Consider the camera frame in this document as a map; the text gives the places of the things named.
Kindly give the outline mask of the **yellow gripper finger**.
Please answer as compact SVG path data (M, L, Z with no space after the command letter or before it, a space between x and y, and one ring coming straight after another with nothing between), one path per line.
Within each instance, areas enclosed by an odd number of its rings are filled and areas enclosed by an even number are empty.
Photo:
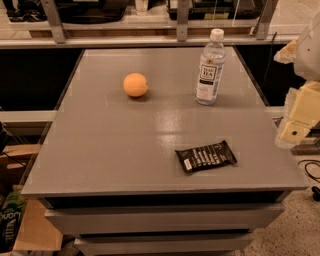
M290 88L275 144L281 149L291 149L299 145L319 122L320 83L306 81L299 89Z
M296 58L296 46L297 40L292 40L275 54L273 60L282 64L293 63Z

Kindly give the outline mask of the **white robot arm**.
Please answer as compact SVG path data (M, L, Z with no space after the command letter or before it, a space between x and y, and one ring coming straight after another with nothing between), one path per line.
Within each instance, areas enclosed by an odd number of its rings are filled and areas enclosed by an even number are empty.
M294 64L294 73L306 82L290 88L284 103L275 144L282 149L297 146L320 122L320 12L274 56L276 62Z

